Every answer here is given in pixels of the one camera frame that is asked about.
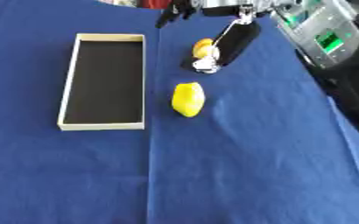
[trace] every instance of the small yellow object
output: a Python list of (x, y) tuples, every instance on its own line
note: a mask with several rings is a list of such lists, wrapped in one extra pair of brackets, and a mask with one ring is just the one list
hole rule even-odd
[(193, 55), (197, 59), (202, 59), (212, 51), (212, 44), (214, 41), (211, 38), (204, 38), (199, 40), (193, 49)]
[(204, 105), (206, 96), (197, 82), (180, 83), (172, 96), (172, 107), (186, 117), (197, 116)]

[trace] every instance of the blue tablecloth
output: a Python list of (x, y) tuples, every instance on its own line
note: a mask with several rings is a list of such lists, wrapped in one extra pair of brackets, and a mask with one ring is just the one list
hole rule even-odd
[[(359, 134), (268, 19), (215, 75), (182, 70), (232, 18), (163, 30), (159, 12), (90, 0), (0, 0), (0, 224), (359, 223)], [(77, 32), (147, 37), (147, 129), (60, 132)], [(176, 84), (207, 102), (186, 119)]]

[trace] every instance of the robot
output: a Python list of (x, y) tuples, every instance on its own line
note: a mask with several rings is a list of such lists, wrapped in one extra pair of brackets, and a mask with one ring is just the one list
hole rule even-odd
[(196, 11), (238, 17), (190, 67), (214, 74), (228, 66), (260, 33), (255, 18), (270, 16), (295, 48), (299, 61), (359, 130), (359, 0), (172, 0), (158, 28)]

